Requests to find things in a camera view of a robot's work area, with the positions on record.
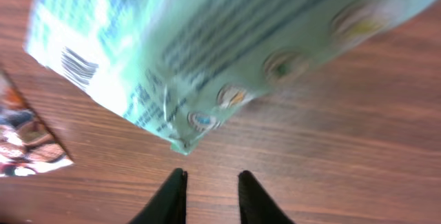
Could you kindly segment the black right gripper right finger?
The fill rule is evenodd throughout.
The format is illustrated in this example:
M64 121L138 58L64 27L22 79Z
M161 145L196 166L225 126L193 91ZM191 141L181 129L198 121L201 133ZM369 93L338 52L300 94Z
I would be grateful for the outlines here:
M295 224L249 170L238 175L238 204L241 224Z

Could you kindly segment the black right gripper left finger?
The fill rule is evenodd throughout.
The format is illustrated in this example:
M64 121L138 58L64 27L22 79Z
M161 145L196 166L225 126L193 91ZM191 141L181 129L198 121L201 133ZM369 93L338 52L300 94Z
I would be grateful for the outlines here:
M186 224L187 172L176 168L129 224Z

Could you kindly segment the teal packet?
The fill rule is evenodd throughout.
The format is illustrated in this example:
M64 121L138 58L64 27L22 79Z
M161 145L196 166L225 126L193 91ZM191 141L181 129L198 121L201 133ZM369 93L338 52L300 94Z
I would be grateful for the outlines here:
M33 0L25 51L189 154L247 102L436 0Z

